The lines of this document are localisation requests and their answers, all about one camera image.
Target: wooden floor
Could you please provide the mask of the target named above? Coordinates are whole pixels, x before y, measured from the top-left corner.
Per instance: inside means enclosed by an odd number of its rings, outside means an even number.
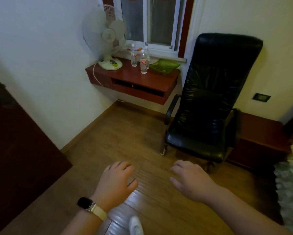
[[[177,159],[194,157],[168,148],[160,156],[162,120],[129,107],[116,106],[67,153],[73,167],[15,218],[0,234],[59,234],[77,213],[76,202],[91,196],[107,165],[129,161],[136,167],[138,189],[113,209],[98,234],[129,234],[128,219],[137,214],[146,235],[232,234],[207,206],[174,190],[170,167]],[[225,163],[213,180],[249,205],[280,221],[274,183]]]

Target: white window frame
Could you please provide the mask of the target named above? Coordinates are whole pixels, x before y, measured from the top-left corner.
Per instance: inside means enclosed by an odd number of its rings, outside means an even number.
[[[148,34],[151,30],[151,10],[150,10],[150,3],[151,0],[143,0],[143,42],[141,41],[132,41],[132,40],[126,40],[126,45],[134,43],[138,46],[144,46],[145,44],[148,46],[149,51],[152,55],[158,55],[163,57],[171,57],[171,58],[177,58],[178,57],[178,51],[179,51],[179,44],[180,44],[180,36],[181,36],[181,30],[182,25],[184,22],[184,11],[186,6],[186,1],[184,0],[184,9],[181,16],[181,27],[180,27],[180,33],[179,33],[179,42],[176,43],[176,34],[177,34],[177,27],[178,27],[178,17],[179,17],[179,9],[180,9],[180,1],[176,0],[175,4],[175,13],[174,13],[174,24],[173,24],[173,30],[172,30],[172,41],[171,45],[161,45],[161,44],[154,44],[154,43],[148,43]],[[115,9],[119,10],[122,14],[122,7],[121,7],[121,0],[113,0]]]

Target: hand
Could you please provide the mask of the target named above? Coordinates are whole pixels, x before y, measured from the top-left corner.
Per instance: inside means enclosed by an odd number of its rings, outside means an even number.
[[[128,178],[134,172],[129,162],[115,162],[105,168],[91,199],[106,213],[125,202],[138,187],[134,179],[129,185]]]
[[[209,198],[217,193],[219,186],[197,164],[178,160],[172,166],[171,171],[180,177],[180,181],[171,177],[170,181],[172,185],[192,201],[206,204]]]

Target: person's left hand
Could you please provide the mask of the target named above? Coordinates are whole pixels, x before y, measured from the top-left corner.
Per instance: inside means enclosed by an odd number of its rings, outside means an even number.
[[[129,162],[115,162],[106,167],[91,197],[93,202],[106,213],[125,202],[138,187],[138,179],[127,185],[128,178],[133,172],[134,166]]]

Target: shoe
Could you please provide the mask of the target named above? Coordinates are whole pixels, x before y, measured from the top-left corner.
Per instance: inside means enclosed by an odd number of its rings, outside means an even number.
[[[132,216],[129,220],[130,235],[144,235],[141,222],[137,216]]]

